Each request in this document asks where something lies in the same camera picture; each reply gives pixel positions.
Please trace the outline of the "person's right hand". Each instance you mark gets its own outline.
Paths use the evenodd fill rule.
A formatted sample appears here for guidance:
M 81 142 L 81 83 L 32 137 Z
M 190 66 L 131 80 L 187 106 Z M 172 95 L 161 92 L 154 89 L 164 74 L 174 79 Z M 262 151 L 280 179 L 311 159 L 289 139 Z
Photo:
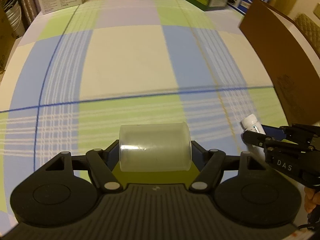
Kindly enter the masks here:
M 317 205 L 320 205 L 320 192 L 308 187 L 304 187 L 304 192 L 304 209 L 307 213 L 311 213 Z

